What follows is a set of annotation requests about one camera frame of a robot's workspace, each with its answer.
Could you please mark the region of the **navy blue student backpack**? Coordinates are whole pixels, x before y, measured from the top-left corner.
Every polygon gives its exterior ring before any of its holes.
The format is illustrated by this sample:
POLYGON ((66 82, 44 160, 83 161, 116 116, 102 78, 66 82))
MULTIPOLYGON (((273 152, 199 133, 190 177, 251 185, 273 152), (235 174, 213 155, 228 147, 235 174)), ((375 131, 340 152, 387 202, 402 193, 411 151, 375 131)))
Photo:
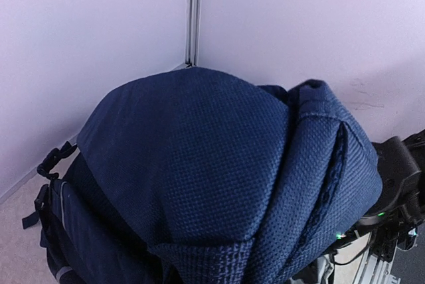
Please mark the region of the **navy blue student backpack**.
POLYGON ((192 67, 109 92, 23 227, 59 283, 284 283, 381 195, 378 157, 321 80, 192 67))

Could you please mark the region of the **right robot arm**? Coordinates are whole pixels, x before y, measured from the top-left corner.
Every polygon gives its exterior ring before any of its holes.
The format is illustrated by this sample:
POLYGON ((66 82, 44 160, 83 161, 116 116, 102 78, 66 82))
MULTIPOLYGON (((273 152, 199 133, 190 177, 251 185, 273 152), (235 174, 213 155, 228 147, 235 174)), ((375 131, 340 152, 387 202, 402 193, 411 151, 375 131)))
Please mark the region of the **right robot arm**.
POLYGON ((399 243, 410 250, 416 236, 408 233, 424 223, 424 132, 406 139, 395 136, 373 143, 377 152, 382 192, 377 203, 326 251, 331 257, 338 249, 370 234, 366 249, 385 262, 393 260, 399 243))

